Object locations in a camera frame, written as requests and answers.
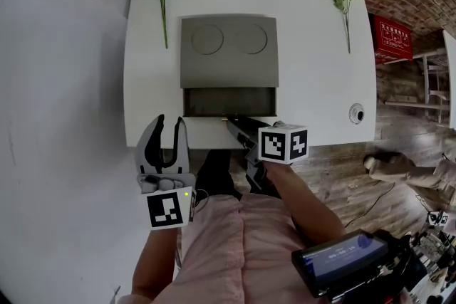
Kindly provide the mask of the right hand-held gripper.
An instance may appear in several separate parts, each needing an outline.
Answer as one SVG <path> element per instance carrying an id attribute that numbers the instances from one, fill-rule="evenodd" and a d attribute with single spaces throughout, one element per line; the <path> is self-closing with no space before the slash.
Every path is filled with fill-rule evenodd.
<path id="1" fill-rule="evenodd" d="M 265 162 L 292 165 L 309 155 L 307 127 L 276 122 L 266 122 L 250 117 L 229 117 L 227 129 L 242 147 L 249 152 L 247 180 L 260 194 L 276 194 L 274 185 L 266 176 Z"/>

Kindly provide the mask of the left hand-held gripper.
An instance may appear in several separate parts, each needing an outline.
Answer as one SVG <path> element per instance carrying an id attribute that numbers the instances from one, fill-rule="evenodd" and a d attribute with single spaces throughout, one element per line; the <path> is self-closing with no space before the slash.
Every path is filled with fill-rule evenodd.
<path id="1" fill-rule="evenodd" d="M 162 174 L 161 134 L 165 116 L 157 116 L 142 133 L 135 148 L 137 181 L 145 199 L 152 230 L 173 229 L 193 221 L 196 204 L 196 177 L 190 174 L 187 128 L 178 117 L 174 129 L 172 159 Z"/>

